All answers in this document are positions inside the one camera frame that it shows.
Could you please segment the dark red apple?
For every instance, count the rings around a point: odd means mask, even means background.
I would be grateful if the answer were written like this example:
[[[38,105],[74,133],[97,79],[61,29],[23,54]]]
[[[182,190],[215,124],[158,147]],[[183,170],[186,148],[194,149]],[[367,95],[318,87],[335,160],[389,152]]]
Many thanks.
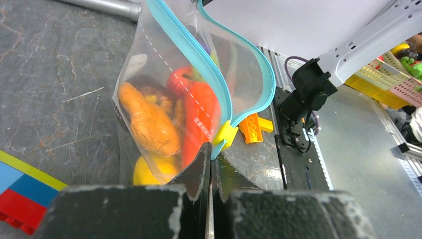
[[[149,75],[137,75],[128,80],[151,103],[156,104],[169,116],[173,115],[175,96]]]

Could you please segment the orange crinkled ginger root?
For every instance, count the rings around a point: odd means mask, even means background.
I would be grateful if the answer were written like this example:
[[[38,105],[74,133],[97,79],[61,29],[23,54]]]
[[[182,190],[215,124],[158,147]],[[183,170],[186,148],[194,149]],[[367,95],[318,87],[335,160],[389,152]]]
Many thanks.
[[[167,113],[132,84],[118,89],[118,99],[130,118],[134,141],[148,151],[169,157],[181,151],[181,138]]]

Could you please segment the yellow lemon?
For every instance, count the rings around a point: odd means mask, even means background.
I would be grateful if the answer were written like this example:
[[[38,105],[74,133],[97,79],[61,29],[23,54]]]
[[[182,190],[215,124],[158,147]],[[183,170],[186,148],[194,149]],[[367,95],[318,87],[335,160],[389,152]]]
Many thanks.
[[[174,179],[180,171],[181,160],[177,156],[156,156],[147,160],[141,156],[134,167],[133,185],[164,185]]]

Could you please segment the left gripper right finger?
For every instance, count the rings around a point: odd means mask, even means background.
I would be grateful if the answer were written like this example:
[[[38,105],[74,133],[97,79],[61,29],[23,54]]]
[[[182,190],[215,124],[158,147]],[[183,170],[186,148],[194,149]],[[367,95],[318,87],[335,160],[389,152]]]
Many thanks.
[[[211,163],[217,239],[375,239],[363,208],[348,193],[266,191],[219,156]]]

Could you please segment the orange carrot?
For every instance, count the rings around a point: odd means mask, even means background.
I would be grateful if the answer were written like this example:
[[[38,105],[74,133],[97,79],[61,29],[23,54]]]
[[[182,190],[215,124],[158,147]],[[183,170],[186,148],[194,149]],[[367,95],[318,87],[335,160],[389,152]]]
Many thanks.
[[[183,97],[185,108],[185,134],[182,148],[183,167],[190,165],[195,159],[203,143],[213,139],[220,120],[218,100],[206,82],[194,80],[192,74],[190,92]]]

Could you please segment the clear zip top bag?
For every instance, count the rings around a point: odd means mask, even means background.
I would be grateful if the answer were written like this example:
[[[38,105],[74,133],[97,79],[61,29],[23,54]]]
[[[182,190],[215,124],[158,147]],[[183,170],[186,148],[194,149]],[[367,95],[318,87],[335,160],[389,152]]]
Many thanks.
[[[112,96],[119,181],[161,185],[209,148],[231,146],[239,124],[266,109],[274,71],[249,40],[214,20],[202,0],[143,0]]]

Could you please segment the red strawberry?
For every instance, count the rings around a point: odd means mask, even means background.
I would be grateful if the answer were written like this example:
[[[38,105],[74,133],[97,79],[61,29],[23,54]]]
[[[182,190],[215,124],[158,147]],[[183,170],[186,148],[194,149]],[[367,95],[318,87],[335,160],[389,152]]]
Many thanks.
[[[180,67],[170,74],[167,79],[166,87],[176,99],[183,98],[185,94],[188,94],[193,98],[193,95],[190,92],[192,81],[192,67]]]

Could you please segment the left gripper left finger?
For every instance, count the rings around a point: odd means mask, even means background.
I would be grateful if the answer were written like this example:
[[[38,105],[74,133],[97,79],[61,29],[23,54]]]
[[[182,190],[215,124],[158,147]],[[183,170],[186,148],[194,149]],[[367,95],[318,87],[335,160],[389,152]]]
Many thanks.
[[[211,145],[166,185],[84,185],[53,200],[36,239],[203,239]]]

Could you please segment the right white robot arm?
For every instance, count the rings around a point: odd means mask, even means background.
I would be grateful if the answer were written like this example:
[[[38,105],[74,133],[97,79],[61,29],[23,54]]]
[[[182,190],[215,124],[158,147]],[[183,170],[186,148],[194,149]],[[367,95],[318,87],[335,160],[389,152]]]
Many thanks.
[[[327,98],[365,64],[421,30],[422,2],[395,1],[346,41],[297,69],[292,75],[295,90],[278,104],[279,115],[298,122],[319,111]]]

